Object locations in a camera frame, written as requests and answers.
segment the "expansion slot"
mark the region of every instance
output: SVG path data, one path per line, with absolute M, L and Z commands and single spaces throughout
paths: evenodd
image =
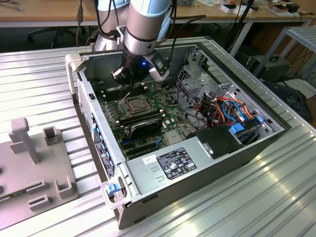
M 144 145 L 144 146 L 135 148 L 135 149 L 133 149 L 133 150 L 127 151 L 127 152 L 126 152 L 126 155 L 127 155 L 127 156 L 130 156 L 130 155 L 133 155 L 133 154 L 136 154 L 136 153 L 139 153 L 139 152 L 148 150 L 149 148 L 155 147 L 156 145 L 157 145 L 156 142 L 152 142 L 152 143 L 149 143 L 149 144 L 147 144 L 147 145 Z
M 129 160 L 135 159 L 137 157 L 141 157 L 141 156 L 146 155 L 146 154 L 148 154 L 150 152 L 158 151 L 159 149 L 160 149 L 160 147 L 153 147 L 153 148 L 151 148 L 151 149 L 149 149 L 147 151 L 144 151 L 144 152 L 141 152 L 141 153 L 137 153 L 136 155 L 130 156 Z

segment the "motherboard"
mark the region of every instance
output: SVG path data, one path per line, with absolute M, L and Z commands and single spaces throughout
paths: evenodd
M 99 102 L 126 159 L 183 141 L 202 126 L 192 124 L 178 107 L 173 87 L 142 83 L 130 96 L 123 95 L 110 93 Z

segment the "white sticker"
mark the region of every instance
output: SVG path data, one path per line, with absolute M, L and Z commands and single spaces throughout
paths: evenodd
M 143 160 L 143 162 L 144 162 L 145 165 L 157 161 L 156 155 L 151 155 L 151 156 L 149 156 L 149 157 L 145 157 L 145 158 L 143 158 L 142 160 Z
M 187 165 L 187 167 L 190 168 L 190 167 L 193 166 L 193 165 L 194 165 L 193 163 L 190 163 L 190 164 Z

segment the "open computer tower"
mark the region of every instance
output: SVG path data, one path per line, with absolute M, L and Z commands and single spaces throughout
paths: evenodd
M 170 46 L 156 50 L 167 57 Z M 247 164 L 290 129 L 200 43 L 177 44 L 169 77 L 148 76 L 125 99 L 110 73 L 121 54 L 81 54 L 77 81 L 77 112 L 120 229 Z

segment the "floor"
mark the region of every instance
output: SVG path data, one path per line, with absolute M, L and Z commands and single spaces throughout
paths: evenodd
M 193 36 L 211 36 L 217 43 L 224 46 L 227 35 L 231 28 L 229 24 L 220 24 L 221 33 L 217 33 L 217 27 L 213 25 L 198 24 Z M 29 42 L 27 33 L 38 30 L 40 28 L 0 28 L 0 53 L 17 52 L 28 50 L 49 49 L 51 47 L 55 32 L 42 33 L 33 37 L 34 42 Z M 76 46 L 76 39 L 72 36 L 64 34 L 56 43 L 56 48 L 74 47 Z M 246 62 L 248 57 L 245 55 L 261 54 L 255 47 L 251 45 L 242 45 L 237 54 L 237 59 Z

